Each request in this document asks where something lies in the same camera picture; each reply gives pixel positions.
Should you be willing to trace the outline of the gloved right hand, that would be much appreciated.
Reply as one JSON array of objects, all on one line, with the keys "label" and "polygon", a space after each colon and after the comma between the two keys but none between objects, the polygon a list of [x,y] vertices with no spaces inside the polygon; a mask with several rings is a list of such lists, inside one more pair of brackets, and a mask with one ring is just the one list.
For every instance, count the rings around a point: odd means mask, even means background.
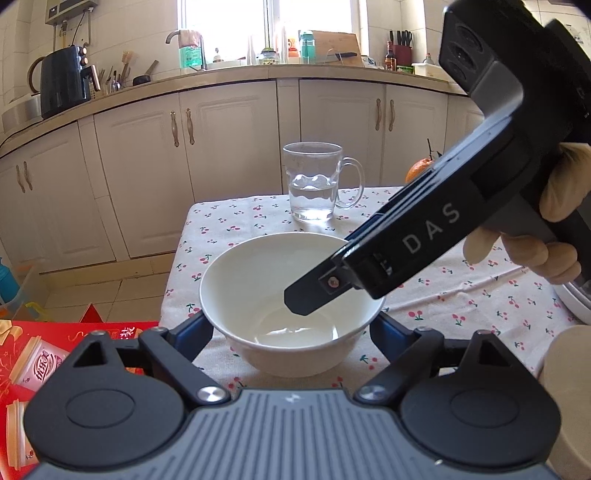
[{"label": "gloved right hand", "polygon": [[[551,174],[541,196],[540,212],[551,222],[567,218],[590,193],[590,146],[562,143],[561,163]],[[479,227],[464,242],[463,255],[471,264],[488,256],[497,240],[501,240],[511,261],[529,268],[553,285],[574,281],[582,267],[574,246],[566,243],[545,243],[530,236],[510,236]]]}]

